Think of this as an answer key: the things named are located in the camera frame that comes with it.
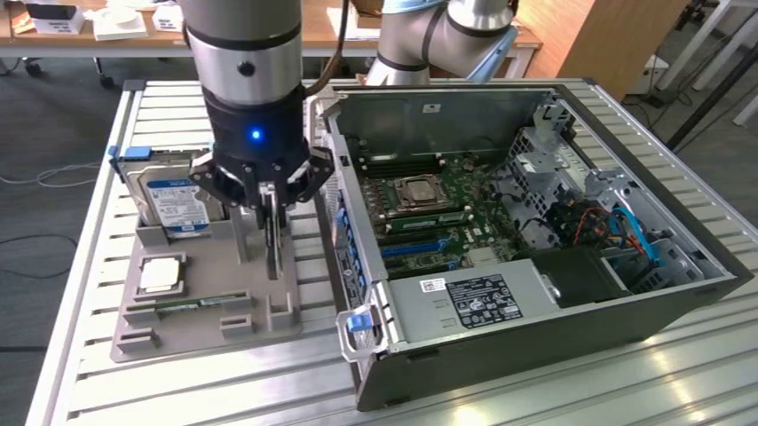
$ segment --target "white label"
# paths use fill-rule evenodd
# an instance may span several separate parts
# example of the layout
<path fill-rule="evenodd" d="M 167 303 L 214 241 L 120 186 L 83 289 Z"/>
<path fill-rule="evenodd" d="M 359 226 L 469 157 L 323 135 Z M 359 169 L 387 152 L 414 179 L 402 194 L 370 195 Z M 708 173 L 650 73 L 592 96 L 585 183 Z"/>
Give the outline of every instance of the white label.
<path fill-rule="evenodd" d="M 209 226 L 206 205 L 195 198 L 201 187 L 189 179 L 148 182 L 155 212 L 171 231 L 199 231 Z"/>
<path fill-rule="evenodd" d="M 442 104 L 425 104 L 422 106 L 422 113 L 425 114 L 437 114 L 442 110 Z"/>
<path fill-rule="evenodd" d="M 439 291 L 446 289 L 446 279 L 434 278 L 433 280 L 421 280 L 422 291 L 429 293 L 430 291 Z"/>

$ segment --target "sticker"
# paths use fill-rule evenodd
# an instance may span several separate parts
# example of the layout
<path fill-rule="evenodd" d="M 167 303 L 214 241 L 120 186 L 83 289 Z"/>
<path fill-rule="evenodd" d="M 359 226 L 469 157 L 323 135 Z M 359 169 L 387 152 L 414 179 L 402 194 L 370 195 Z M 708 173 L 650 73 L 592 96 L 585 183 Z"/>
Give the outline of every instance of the sticker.
<path fill-rule="evenodd" d="M 190 179 L 154 180 L 147 187 L 166 229 L 189 233 L 209 227 L 206 204 L 195 198 L 201 187 Z"/>
<path fill-rule="evenodd" d="M 475 328 L 522 318 L 522 309 L 502 275 L 450 282 L 447 292 L 466 328 Z"/>
<path fill-rule="evenodd" d="M 435 114 L 439 110 L 442 110 L 442 104 L 425 104 L 425 106 L 422 106 L 423 114 Z"/>
<path fill-rule="evenodd" d="M 433 280 L 421 280 L 422 291 L 429 293 L 430 291 L 439 291 L 446 289 L 446 279 L 434 278 Z"/>

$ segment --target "red cable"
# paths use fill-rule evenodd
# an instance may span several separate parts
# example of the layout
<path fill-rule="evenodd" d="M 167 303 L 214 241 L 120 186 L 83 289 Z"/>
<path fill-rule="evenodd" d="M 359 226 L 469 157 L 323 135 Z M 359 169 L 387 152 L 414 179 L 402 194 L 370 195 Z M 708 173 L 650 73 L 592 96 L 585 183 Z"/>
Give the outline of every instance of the red cable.
<path fill-rule="evenodd" d="M 593 210 L 605 211 L 600 207 L 590 207 L 588 210 L 585 210 L 585 213 L 582 214 L 582 218 L 580 219 L 580 226 L 577 227 L 577 234 L 574 235 L 574 245 L 577 245 L 577 242 L 580 242 L 580 233 L 582 232 L 582 226 L 585 226 L 585 220 L 588 219 L 588 213 L 590 213 L 590 211 L 593 211 Z"/>

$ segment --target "wooden cabinet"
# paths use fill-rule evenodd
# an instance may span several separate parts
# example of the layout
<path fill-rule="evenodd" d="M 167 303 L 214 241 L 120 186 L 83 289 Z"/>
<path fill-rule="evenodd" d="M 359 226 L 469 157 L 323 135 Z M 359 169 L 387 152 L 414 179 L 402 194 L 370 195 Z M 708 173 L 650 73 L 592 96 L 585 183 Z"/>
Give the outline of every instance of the wooden cabinet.
<path fill-rule="evenodd" d="M 589 77 L 621 99 L 690 0 L 521 0 L 539 39 L 527 77 Z"/>

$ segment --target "cpu socket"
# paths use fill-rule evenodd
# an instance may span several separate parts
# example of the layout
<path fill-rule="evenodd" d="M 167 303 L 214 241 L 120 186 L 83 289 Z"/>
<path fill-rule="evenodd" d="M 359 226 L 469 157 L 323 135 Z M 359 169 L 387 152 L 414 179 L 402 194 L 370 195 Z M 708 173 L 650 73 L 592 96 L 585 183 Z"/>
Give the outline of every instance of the cpu socket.
<path fill-rule="evenodd" d="M 398 211 L 429 211 L 446 209 L 454 201 L 446 196 L 442 182 L 435 175 L 403 177 L 395 180 Z"/>

